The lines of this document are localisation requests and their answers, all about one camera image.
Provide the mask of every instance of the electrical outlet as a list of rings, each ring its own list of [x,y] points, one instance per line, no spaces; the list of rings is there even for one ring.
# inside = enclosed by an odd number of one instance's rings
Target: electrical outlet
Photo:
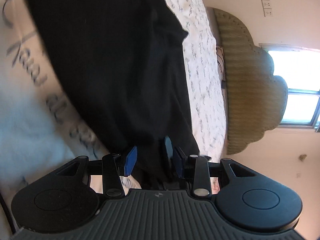
[[[263,12],[265,17],[273,17],[272,9],[264,9]]]
[[[270,0],[261,0],[263,9],[272,9]]]

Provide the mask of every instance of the black lever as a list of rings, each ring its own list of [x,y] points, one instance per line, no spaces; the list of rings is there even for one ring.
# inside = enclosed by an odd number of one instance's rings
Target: black lever
[[[190,155],[196,160],[192,194],[196,198],[211,198],[211,183],[208,160],[203,156]]]
[[[124,191],[118,173],[118,168],[112,154],[102,158],[103,194],[107,198],[124,197]]]

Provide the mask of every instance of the mattress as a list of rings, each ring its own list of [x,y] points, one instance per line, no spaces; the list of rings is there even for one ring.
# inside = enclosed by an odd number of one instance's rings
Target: mattress
[[[202,0],[166,2],[189,32],[183,53],[193,134],[200,153],[218,161],[226,119],[205,8]],[[108,151],[63,93],[24,0],[0,0],[0,7],[0,191],[10,206],[17,191],[58,166]],[[9,235],[0,209],[0,239]]]

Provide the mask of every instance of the metal bolt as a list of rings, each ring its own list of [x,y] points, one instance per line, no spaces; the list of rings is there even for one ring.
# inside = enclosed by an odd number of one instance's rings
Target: metal bolt
[[[193,191],[196,196],[205,197],[210,194],[210,192],[205,188],[197,188]]]
[[[117,188],[110,188],[107,190],[107,195],[109,197],[118,197],[121,195],[121,190],[119,190]]]

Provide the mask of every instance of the blue tab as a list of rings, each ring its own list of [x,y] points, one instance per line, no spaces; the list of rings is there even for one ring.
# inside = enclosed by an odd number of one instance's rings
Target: blue tab
[[[127,158],[125,160],[125,165],[124,165],[124,176],[128,177],[130,176],[133,167],[136,164],[137,161],[137,155],[138,155],[138,150],[137,147],[133,147],[132,150],[128,153]]]

